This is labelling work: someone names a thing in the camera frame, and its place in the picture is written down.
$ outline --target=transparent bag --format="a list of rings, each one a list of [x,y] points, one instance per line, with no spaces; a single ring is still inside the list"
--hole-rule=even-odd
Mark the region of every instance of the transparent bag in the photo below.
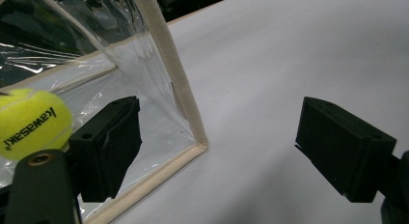
[[[109,222],[205,151],[200,115],[155,0],[0,3],[1,93],[58,95],[73,131],[113,100],[140,100],[140,152],[117,199],[80,202],[86,222]],[[12,183],[15,165],[0,157],[0,186]]]

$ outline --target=tennis ball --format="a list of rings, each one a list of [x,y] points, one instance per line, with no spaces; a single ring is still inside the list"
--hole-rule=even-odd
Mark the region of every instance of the tennis ball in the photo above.
[[[44,149],[61,149],[71,135],[72,116],[46,91],[11,90],[0,96],[0,155],[20,160]]]

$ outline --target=transparent plastic sheet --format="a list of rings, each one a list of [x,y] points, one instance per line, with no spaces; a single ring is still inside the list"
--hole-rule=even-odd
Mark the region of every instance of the transparent plastic sheet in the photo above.
[[[6,0],[0,5],[0,91],[62,98],[76,131],[107,103],[137,96],[143,144],[120,193],[195,143],[133,0]],[[15,161],[0,157],[0,186]],[[83,217],[101,204],[80,202]]]

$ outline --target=white table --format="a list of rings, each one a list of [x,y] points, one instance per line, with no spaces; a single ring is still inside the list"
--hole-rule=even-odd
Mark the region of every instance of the white table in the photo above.
[[[226,0],[170,25],[210,149],[114,223],[381,223],[294,146],[303,97],[409,150],[409,0]]]

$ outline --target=white surface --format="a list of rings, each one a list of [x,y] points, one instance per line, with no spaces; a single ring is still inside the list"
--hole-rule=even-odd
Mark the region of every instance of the white surface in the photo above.
[[[210,149],[115,223],[381,223],[293,147],[303,97],[409,149],[409,0],[227,0],[175,24]]]

